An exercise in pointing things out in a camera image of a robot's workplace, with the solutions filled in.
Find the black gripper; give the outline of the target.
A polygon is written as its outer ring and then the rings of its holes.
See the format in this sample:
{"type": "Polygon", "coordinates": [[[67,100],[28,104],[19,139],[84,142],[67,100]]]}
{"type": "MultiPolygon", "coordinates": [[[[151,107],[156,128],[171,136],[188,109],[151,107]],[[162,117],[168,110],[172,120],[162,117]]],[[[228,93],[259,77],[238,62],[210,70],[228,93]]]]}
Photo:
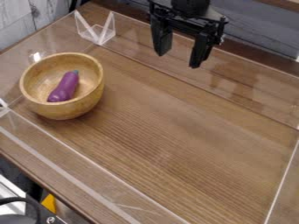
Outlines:
{"type": "Polygon", "coordinates": [[[164,56],[172,48],[174,31],[195,37],[190,67],[210,57],[214,45],[223,43],[227,17],[211,7],[211,0],[148,0],[154,49],[164,56]]]}

